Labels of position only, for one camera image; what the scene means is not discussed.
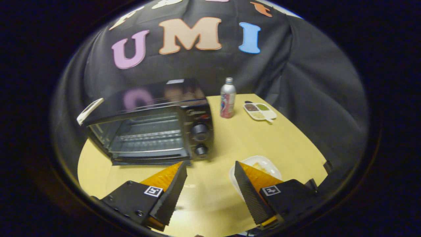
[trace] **white plate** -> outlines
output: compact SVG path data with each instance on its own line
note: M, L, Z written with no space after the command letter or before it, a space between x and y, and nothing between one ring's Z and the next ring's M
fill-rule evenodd
M258 109L258 110L256 110L256 111L248 111L247 110L247 108L245 107L247 104L252 104L252 105L254 105L254 106L256 106L256 108ZM268 108L269 110L261 110L259 107L257 107L257 105L264 105L266 108ZM254 119L254 120L259 120L259 121L261 121L261 120L267 120L267 119L269 119L268 121L270 121L270 122L272 122L271 120L272 119L275 119L278 115L276 115L276 113L271 109L271 108L269 108L269 106L267 106L266 104L262 104L262 103L246 103L246 104L243 104L243 107L244 107L244 109L245 109L245 111L250 115L250 117L252 118L252 119ZM257 117L255 117L254 115L253 115L253 113L255 113L255 112L260 112L261 114L263 114L263 116L265 117L265 118L257 118Z
M251 156L243 161L240 161L241 163L244 163L246 165L253 166L255 163L258 163L260 166L262 166L271 176L282 180L282 175L279 172L279 170L273 165L273 163L267 159L264 156ZM237 180L234 176L234 169L235 165L231 167L229 170L229 179L231 180L232 185L234 186L237 193L240 195L241 199L244 201L244 197L241 194L240 188L238 186Z

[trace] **letter i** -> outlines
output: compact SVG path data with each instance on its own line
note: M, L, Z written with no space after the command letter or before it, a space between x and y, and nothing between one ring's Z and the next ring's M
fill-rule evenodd
M260 53L260 49L257 47L258 33L260 31L260 27L246 22L240 22L240 26L243 29L243 37L242 45L240 45L238 48L245 53Z

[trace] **orange letter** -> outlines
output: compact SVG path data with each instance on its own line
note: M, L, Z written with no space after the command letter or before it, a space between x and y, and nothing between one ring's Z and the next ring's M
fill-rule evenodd
M172 54L180 51L176 45L176 37L185 49L191 49L197 37L200 37L196 48L201 50L216 50L222 48L218 42L218 24L221 19L215 17L203 17L190 28L181 19L172 19L159 23L164 28L164 46L159 50L160 54Z
M264 7L262 4L260 4L260 3L253 3L253 2L250 2L250 3L251 4L254 4L254 7L256 8L256 10L258 12L262 13L265 16L272 17L272 15L268 13L268 11L270 11L270 10L267 9L266 7Z

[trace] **yellow table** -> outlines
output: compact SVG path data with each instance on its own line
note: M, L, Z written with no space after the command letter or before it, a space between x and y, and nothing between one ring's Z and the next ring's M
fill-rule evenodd
M256 225L246 204L234 189L228 172L235 161L265 156L278 168L284 181L319 185L327 176L326 159L313 143L288 119L277 113L272 124L253 120L243 108L244 101L265 103L255 94L239 94L230 119L219 116L220 96L208 97L214 125L212 162L194 162L164 234L177 237L222 237L241 233ZM103 198L128 180L140 182L164 166L111 166L90 140L80 154L78 177L89 195Z

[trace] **pink letter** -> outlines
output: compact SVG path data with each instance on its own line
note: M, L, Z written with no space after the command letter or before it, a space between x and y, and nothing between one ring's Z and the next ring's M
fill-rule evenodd
M132 36L135 42L135 54L133 58L128 59L124 53L124 45L127 42L127 39L123 39L115 43L111 48L114 51L114 63L120 69L128 69L136 66L142 62L145 57L145 37L149 33L149 30L143 30Z

